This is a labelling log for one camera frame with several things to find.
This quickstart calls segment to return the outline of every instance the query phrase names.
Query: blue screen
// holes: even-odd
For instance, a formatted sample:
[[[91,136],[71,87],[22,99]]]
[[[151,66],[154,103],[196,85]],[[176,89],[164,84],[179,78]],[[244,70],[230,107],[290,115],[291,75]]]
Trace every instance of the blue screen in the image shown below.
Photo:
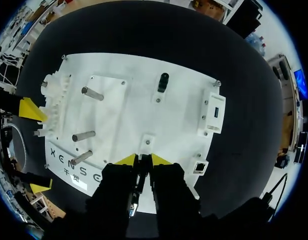
[[[295,77],[298,85],[300,100],[308,99],[308,88],[306,85],[305,75],[303,71],[301,69],[296,71]]]

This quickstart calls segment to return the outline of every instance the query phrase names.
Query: computer monitor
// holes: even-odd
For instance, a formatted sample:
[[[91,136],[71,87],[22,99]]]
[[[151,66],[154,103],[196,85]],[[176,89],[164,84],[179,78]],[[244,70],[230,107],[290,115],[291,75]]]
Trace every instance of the computer monitor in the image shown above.
[[[296,157],[294,163],[302,164],[305,158],[307,149],[308,132],[301,132],[297,143]]]
[[[296,77],[296,82],[299,91],[299,98],[300,100],[307,100],[308,99],[308,88],[305,80],[305,75],[302,69],[299,69],[294,72]]]

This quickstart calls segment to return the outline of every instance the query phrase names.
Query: yellow tab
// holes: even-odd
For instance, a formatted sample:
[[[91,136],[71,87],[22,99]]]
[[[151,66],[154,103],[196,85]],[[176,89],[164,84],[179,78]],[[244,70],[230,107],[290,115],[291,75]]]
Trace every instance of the yellow tab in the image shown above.
[[[18,116],[42,122],[47,120],[47,116],[28,97],[19,102]]]
[[[122,159],[121,161],[118,161],[115,164],[117,164],[117,165],[126,164],[126,165],[133,166],[134,165],[135,156],[136,156],[136,154],[132,154],[131,156],[128,156],[128,157]]]
[[[152,153],[152,159],[153,159],[153,165],[159,165],[159,164],[163,164],[163,165],[170,165],[171,163],[164,160],[163,158],[161,158],[160,156],[157,156],[155,154]]]
[[[32,189],[33,193],[36,194],[36,193],[40,193],[40,192],[43,192],[43,191],[50,190],[52,188],[52,182],[53,182],[53,179],[50,180],[49,187],[39,186],[39,185],[36,185],[36,184],[31,184],[31,183],[29,185],[30,185],[30,188]]]

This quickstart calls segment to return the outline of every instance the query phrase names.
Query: black table surface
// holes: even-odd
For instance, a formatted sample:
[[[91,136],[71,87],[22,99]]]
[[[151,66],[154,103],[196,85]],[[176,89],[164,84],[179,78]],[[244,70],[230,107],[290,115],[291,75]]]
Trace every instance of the black table surface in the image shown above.
[[[213,137],[206,173],[195,186],[201,214],[222,217],[260,196],[279,149],[282,96],[265,60],[240,36],[205,15],[171,4],[121,1],[85,7],[42,32],[21,72],[16,94],[44,106],[40,84],[59,69],[63,54],[76,53],[143,56],[220,80],[220,94],[227,98],[225,118],[222,133]],[[39,125],[18,117],[13,122],[27,148],[25,171],[52,177],[52,189],[44,194],[65,211],[83,212],[89,197],[44,168],[44,138],[33,136]],[[155,215],[138,212],[130,219],[128,236],[156,237]]]

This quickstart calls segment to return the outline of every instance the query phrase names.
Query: black knob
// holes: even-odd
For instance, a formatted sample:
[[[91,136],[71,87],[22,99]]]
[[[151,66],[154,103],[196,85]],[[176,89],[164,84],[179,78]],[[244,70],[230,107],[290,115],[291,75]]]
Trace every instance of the black knob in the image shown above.
[[[168,73],[163,73],[161,76],[160,76],[160,80],[159,80],[159,83],[158,83],[158,92],[160,93],[164,93],[166,88],[167,88],[167,84],[168,84],[168,79],[169,79],[169,75]]]

